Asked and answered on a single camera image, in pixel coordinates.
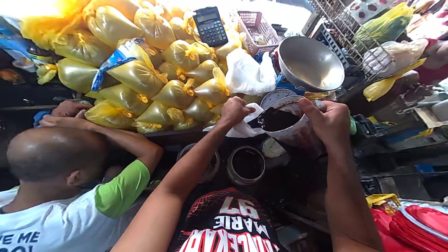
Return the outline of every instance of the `pink plastic basket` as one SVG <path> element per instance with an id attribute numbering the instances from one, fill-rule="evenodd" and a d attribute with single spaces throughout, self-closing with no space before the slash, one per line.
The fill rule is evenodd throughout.
<path id="1" fill-rule="evenodd" d="M 255 56 L 258 52 L 263 54 L 264 52 L 273 52 L 280 44 L 280 39 L 277 36 L 276 31 L 266 21 L 261 12 L 253 11 L 238 11 L 238 29 L 241 32 L 245 32 L 246 44 L 249 53 Z M 260 33 L 264 36 L 266 41 L 274 39 L 273 45 L 257 45 L 252 37 L 253 33 Z"/>

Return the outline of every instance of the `green sleeve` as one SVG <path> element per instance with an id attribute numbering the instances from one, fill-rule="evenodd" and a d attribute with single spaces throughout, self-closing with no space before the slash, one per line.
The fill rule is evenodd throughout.
<path id="1" fill-rule="evenodd" d="M 110 218 L 119 218 L 147 187 L 150 177 L 148 168 L 135 160 L 112 181 L 96 188 L 96 208 Z"/>

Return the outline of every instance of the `white t-shirt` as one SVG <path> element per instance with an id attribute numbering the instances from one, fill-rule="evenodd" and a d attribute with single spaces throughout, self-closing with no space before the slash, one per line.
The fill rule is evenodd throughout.
<path id="1" fill-rule="evenodd" d="M 109 251 L 137 213 L 139 205 L 131 205 L 148 181 L 149 171 L 135 161 L 82 195 L 0 214 L 0 252 Z M 0 208 L 17 190 L 0 192 Z"/>

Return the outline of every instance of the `calculator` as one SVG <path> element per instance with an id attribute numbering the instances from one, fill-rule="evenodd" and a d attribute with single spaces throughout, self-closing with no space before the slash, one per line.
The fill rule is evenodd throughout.
<path id="1" fill-rule="evenodd" d="M 195 11 L 194 22 L 198 27 L 202 42 L 210 47 L 217 47 L 228 42 L 218 8 L 206 7 Z"/>

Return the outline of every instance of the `scale dial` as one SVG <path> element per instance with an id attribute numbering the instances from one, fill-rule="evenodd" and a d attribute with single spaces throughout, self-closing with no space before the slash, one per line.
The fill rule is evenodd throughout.
<path id="1" fill-rule="evenodd" d="M 296 92 L 288 88 L 277 88 L 274 91 L 267 93 L 263 99 L 261 100 L 260 106 L 266 110 L 276 101 L 288 97 L 288 96 L 296 96 Z"/>

